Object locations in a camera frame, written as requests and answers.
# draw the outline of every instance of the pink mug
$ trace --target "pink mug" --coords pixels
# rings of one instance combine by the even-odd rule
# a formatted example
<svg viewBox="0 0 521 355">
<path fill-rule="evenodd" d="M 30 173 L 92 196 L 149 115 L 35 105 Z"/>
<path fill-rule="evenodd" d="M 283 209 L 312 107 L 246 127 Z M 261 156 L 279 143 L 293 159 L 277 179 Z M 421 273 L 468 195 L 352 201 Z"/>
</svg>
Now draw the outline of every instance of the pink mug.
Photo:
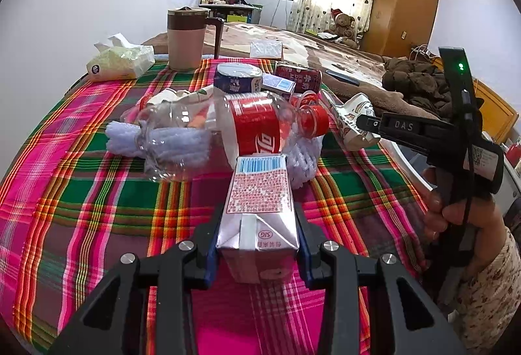
<svg viewBox="0 0 521 355">
<path fill-rule="evenodd" d="M 194 70 L 201 64 L 206 25 L 214 25 L 214 58 L 219 58 L 223 19 L 208 17 L 207 8 L 168 10 L 168 64 L 172 70 Z"/>
</svg>

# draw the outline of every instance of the human hand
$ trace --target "human hand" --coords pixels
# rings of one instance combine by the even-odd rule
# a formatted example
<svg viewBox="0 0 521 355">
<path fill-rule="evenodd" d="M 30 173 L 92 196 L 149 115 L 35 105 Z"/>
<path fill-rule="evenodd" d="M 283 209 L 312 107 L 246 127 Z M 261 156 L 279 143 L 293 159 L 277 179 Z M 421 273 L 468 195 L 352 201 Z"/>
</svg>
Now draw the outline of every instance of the human hand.
<svg viewBox="0 0 521 355">
<path fill-rule="evenodd" d="M 436 184 L 433 168 L 424 171 L 424 178 Z M 449 223 L 462 224 L 466 200 L 444 207 L 441 195 L 434 189 L 427 198 L 428 211 L 425 214 L 425 235 L 436 240 Z M 474 256 L 467 266 L 464 279 L 474 276 L 488 266 L 501 252 L 506 240 L 503 216 L 492 198 L 488 200 L 473 198 L 468 222 L 477 228 Z"/>
</svg>

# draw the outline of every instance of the tablecloth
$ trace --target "tablecloth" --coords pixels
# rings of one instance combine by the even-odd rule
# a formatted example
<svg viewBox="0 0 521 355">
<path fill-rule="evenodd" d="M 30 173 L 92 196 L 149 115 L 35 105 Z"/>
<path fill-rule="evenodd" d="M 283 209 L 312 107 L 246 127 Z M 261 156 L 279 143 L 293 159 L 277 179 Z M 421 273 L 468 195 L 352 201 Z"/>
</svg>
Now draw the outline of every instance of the tablecloth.
<svg viewBox="0 0 521 355">
<path fill-rule="evenodd" d="M 105 149 L 108 122 L 148 93 L 194 91 L 217 63 L 175 73 L 156 63 L 137 80 L 76 86 L 43 119 L 0 188 L 0 314 L 44 353 L 67 320 L 123 253 L 151 256 L 188 238 L 224 201 L 229 175 L 153 183 L 143 160 Z M 272 72 L 263 60 L 233 59 Z M 425 206 L 380 147 L 346 152 L 334 123 L 317 177 L 294 193 L 306 217 L 353 253 L 396 254 L 412 274 L 424 255 L 418 239 Z M 205 292 L 193 292 L 196 340 L 206 354 L 312 354 L 323 291 L 288 283 L 237 284 L 225 263 Z M 147 352 L 154 353 L 155 293 Z M 360 291 L 360 353 L 369 347 L 367 295 Z"/>
</svg>

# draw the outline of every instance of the wooden wardrobe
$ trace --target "wooden wardrobe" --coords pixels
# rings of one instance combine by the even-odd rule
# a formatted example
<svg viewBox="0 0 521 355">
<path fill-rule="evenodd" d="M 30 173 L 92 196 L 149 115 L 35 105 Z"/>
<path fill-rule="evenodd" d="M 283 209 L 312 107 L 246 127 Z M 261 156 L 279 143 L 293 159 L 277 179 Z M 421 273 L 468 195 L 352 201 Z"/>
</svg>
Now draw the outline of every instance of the wooden wardrobe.
<svg viewBox="0 0 521 355">
<path fill-rule="evenodd" d="M 387 57 L 408 57 L 428 44 L 438 0 L 373 0 L 369 30 L 360 49 Z"/>
</svg>

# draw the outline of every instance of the teddy bear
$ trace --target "teddy bear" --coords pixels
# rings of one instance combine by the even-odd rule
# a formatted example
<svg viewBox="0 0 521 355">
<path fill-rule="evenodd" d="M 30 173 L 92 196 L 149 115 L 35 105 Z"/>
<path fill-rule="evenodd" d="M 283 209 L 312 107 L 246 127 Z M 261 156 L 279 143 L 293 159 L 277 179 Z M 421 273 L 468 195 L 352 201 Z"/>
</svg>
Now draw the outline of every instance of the teddy bear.
<svg viewBox="0 0 521 355">
<path fill-rule="evenodd" d="M 348 45 L 349 47 L 353 47 L 353 45 L 356 47 L 356 32 L 353 28 L 353 23 L 355 21 L 354 17 L 348 16 L 342 12 L 334 14 L 332 13 L 332 16 L 334 16 L 334 26 L 332 26 L 332 28 L 328 29 L 326 32 L 338 35 L 340 38 L 342 38 L 343 44 Z"/>
</svg>

